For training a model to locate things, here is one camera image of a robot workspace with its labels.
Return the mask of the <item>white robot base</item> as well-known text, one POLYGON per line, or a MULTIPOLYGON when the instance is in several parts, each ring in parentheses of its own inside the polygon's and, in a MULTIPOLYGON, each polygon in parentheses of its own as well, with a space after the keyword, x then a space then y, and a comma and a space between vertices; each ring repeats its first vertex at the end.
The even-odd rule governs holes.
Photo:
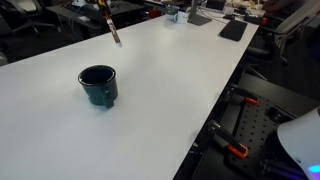
POLYGON ((320 108, 277 129, 280 144, 309 180, 320 180, 320 108))

